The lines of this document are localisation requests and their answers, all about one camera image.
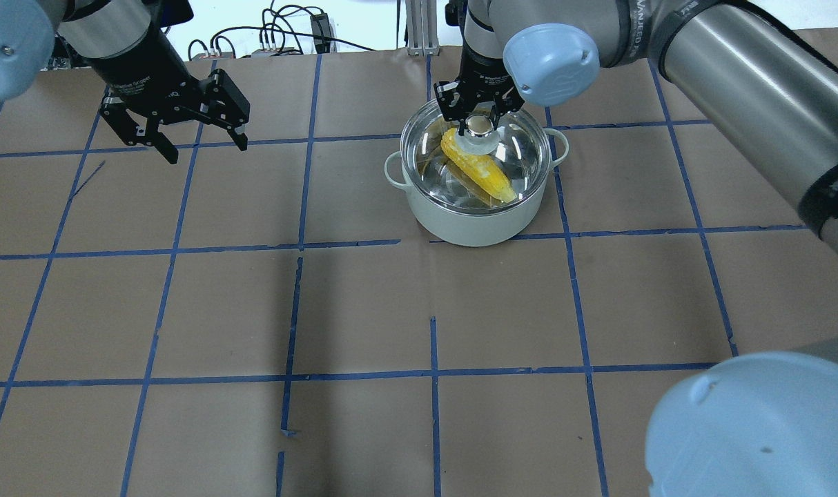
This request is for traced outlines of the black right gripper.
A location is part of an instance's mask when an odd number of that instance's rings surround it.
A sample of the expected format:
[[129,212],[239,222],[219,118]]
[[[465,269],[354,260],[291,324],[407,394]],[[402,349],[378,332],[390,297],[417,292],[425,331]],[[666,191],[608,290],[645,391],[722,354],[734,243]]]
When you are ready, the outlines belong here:
[[453,81],[435,83],[435,98],[442,117],[457,126],[457,135],[467,131],[467,117],[480,104],[491,104],[494,130],[501,117],[515,113],[525,104],[516,82],[505,70],[503,59],[492,59],[477,52],[463,52]]

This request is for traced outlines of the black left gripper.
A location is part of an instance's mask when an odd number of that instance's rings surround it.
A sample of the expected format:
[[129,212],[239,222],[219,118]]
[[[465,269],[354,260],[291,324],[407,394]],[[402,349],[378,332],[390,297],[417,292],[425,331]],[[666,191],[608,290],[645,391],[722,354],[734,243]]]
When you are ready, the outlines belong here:
[[249,147],[251,104],[223,69],[196,79],[160,31],[148,31],[135,46],[100,60],[109,94],[100,115],[125,145],[152,147],[176,164],[179,151],[161,126],[198,121],[227,132],[240,151]]

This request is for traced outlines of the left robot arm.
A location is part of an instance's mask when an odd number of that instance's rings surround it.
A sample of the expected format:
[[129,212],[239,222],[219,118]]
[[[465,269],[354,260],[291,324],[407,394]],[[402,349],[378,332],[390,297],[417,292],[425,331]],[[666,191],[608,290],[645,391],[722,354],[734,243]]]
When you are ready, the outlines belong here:
[[248,99],[222,69],[192,76],[164,34],[193,18],[188,1],[0,1],[0,101],[24,94],[62,39],[106,82],[98,113],[123,144],[175,164],[161,126],[198,121],[245,151]]

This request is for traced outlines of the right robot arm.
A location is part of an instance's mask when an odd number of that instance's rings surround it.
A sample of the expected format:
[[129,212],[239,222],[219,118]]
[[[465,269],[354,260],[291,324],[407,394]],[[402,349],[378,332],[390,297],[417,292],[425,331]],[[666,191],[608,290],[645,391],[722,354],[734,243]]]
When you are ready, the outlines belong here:
[[[451,1],[445,119],[582,94],[648,59],[838,255],[838,68],[747,1]],[[838,496],[838,338],[745,353],[672,387],[647,429],[652,496]]]

